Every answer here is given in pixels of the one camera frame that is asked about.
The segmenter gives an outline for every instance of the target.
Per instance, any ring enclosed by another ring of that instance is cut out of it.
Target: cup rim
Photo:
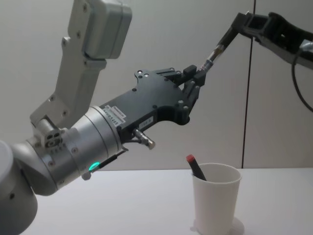
[[[230,185],[230,184],[234,184],[234,183],[236,183],[236,182],[238,182],[238,181],[241,181],[241,179],[242,179],[242,177],[243,177],[242,174],[240,173],[240,171],[239,171],[237,168],[235,168],[235,167],[233,167],[233,166],[231,166],[231,165],[226,165],[226,164],[222,164],[222,163],[202,163],[202,164],[199,164],[199,166],[201,166],[201,165],[223,165],[223,166],[227,166],[227,167],[229,167],[229,168],[232,168],[232,169],[236,170],[236,171],[239,173],[239,175],[240,175],[240,177],[239,177],[237,180],[229,181],[229,182],[221,182],[221,183],[218,183],[218,182],[212,182],[212,181],[202,180],[202,179],[200,179],[200,178],[194,176],[194,174],[191,172],[192,177],[194,177],[195,179],[198,179],[198,180],[200,180],[200,181],[202,181],[203,183],[206,183],[206,184],[212,184],[212,185]]]

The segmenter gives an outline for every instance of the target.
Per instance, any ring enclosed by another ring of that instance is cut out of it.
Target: green led light
[[[100,165],[100,163],[99,162],[95,162],[95,163],[93,163],[90,167],[89,167],[89,171],[91,171],[91,170],[93,170],[93,169],[95,169],[97,166],[99,166]]]

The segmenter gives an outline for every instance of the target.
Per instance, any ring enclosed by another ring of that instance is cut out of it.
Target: white plastic cup
[[[240,172],[229,165],[200,165],[207,181],[194,175],[196,228],[201,235],[227,235],[232,226]]]

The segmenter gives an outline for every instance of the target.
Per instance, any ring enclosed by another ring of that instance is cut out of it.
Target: label sticker
[[[153,116],[139,124],[139,130],[145,128],[153,122]]]
[[[111,108],[110,105],[106,105],[103,109],[109,119],[113,122],[114,126],[117,127],[123,123],[125,123],[124,118],[126,115],[120,111],[116,106]]]

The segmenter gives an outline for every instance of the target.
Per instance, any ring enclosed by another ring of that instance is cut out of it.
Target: red marker cap
[[[191,163],[195,159],[194,155],[190,154],[186,157],[186,160]]]

